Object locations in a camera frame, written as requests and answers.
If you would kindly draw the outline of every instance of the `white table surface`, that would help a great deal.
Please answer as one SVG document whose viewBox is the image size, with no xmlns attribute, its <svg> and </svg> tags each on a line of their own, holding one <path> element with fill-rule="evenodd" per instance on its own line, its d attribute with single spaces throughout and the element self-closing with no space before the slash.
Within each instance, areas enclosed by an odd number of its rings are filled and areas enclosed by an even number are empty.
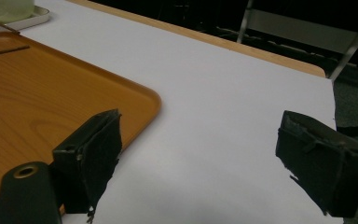
<svg viewBox="0 0 358 224">
<path fill-rule="evenodd" d="M 22 35 L 162 99 L 121 156 L 94 223 L 342 223 L 323 216 L 275 156 L 284 110 L 335 127 L 329 79 L 63 0 L 35 2 L 51 19 Z"/>
</svg>

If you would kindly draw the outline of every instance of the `chair leg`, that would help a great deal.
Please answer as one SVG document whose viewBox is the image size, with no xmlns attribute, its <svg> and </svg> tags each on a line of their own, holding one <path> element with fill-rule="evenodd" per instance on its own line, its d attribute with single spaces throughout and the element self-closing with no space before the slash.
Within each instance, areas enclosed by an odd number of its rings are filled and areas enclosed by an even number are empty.
<svg viewBox="0 0 358 224">
<path fill-rule="evenodd" d="M 248 26 L 248 21 L 251 16 L 251 10 L 254 0 L 249 0 L 248 5 L 246 6 L 245 12 L 243 13 L 243 19 L 241 23 L 241 28 L 238 34 L 237 43 L 242 43 L 243 35 L 245 34 L 245 30 Z"/>
</svg>

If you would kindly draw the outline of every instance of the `orange tray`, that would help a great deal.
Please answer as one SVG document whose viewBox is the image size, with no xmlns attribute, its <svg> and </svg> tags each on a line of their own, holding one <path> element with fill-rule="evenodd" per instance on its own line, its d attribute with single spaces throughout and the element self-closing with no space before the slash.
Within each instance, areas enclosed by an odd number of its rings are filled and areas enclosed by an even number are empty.
<svg viewBox="0 0 358 224">
<path fill-rule="evenodd" d="M 118 108 L 123 148 L 160 109 L 150 89 L 12 33 L 0 33 L 0 180 L 51 150 L 91 116 Z"/>
</svg>

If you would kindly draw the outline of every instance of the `gray tray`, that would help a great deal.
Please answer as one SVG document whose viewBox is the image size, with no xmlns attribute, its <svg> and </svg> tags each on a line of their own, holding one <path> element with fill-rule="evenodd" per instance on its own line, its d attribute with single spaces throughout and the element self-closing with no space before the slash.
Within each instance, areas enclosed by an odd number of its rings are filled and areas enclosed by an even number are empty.
<svg viewBox="0 0 358 224">
<path fill-rule="evenodd" d="M 49 13 L 50 12 L 45 8 L 34 6 L 34 13 L 30 18 L 21 21 L 13 21 L 6 25 L 15 30 L 21 30 L 48 21 Z M 0 31 L 5 31 L 5 28 L 0 27 Z"/>
</svg>

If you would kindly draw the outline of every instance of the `chair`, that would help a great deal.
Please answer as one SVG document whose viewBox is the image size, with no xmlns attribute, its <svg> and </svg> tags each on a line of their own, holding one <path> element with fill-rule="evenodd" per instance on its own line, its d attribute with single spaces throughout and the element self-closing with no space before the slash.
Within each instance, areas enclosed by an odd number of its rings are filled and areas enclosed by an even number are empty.
<svg viewBox="0 0 358 224">
<path fill-rule="evenodd" d="M 334 82 L 358 49 L 358 32 L 339 29 L 310 21 L 303 21 L 253 8 L 249 0 L 243 14 L 237 42 L 241 43 L 247 29 L 293 40 L 342 55 L 334 71 L 328 76 Z"/>
</svg>

